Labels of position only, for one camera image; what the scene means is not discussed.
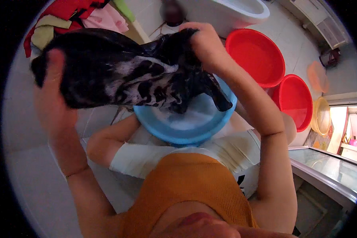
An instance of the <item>hand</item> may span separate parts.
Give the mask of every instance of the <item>hand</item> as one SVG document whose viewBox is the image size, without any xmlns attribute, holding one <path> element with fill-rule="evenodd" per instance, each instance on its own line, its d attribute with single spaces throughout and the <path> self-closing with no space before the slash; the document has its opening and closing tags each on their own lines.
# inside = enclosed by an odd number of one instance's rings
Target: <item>hand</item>
<svg viewBox="0 0 357 238">
<path fill-rule="evenodd" d="M 191 37 L 190 43 L 206 71 L 219 74 L 228 69 L 230 64 L 235 64 L 235 61 L 226 52 L 212 25 L 209 23 L 187 22 L 180 26 L 180 31 L 185 28 L 200 30 Z"/>
<path fill-rule="evenodd" d="M 43 87 L 34 86 L 34 104 L 41 126 L 49 137 L 63 134 L 74 128 L 77 122 L 77 112 L 69 108 L 59 90 L 64 55 L 62 51 L 53 49 L 48 52 L 48 69 Z"/>
</svg>

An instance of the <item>orange shirt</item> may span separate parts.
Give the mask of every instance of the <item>orange shirt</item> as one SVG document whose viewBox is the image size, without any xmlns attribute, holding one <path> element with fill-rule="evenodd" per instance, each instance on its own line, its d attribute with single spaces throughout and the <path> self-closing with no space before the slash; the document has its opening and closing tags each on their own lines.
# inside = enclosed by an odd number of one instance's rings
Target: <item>orange shirt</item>
<svg viewBox="0 0 357 238">
<path fill-rule="evenodd" d="M 185 201 L 204 203 L 229 224 L 258 227 L 225 166 L 207 155 L 177 153 L 165 156 L 148 174 L 117 237 L 148 237 L 167 208 Z"/>
</svg>

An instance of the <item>pink towel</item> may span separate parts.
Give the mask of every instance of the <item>pink towel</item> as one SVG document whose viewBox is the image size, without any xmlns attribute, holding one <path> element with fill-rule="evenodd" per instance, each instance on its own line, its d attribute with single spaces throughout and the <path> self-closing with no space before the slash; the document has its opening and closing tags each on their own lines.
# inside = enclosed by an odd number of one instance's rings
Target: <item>pink towel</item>
<svg viewBox="0 0 357 238">
<path fill-rule="evenodd" d="M 82 23 L 85 28 L 102 28 L 119 33 L 128 31 L 128 24 L 110 4 L 92 11 L 87 19 L 82 19 Z"/>
</svg>

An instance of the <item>white toilet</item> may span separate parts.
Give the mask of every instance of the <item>white toilet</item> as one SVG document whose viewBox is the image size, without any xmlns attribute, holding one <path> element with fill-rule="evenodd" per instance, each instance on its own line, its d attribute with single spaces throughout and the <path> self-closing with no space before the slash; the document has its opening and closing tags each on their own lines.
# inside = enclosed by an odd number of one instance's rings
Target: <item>white toilet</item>
<svg viewBox="0 0 357 238">
<path fill-rule="evenodd" d="M 188 11 L 188 21 L 208 22 L 219 36 L 234 29 L 262 23 L 270 11 L 261 0 L 179 0 Z"/>
</svg>

